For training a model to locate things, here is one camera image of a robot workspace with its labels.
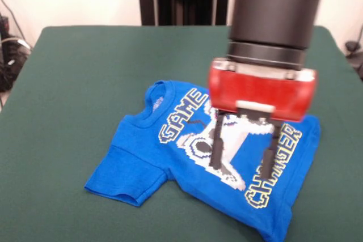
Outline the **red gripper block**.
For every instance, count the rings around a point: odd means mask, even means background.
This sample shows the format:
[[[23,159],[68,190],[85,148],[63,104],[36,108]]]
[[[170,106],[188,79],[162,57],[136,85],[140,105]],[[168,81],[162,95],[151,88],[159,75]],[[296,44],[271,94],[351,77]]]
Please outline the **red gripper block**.
[[[221,168],[223,119],[228,113],[244,114],[250,120],[265,117],[273,133],[264,151],[261,178],[270,179],[283,121],[300,121],[313,100],[317,72],[312,69],[282,69],[215,58],[208,76],[211,105],[217,111],[209,165]]]

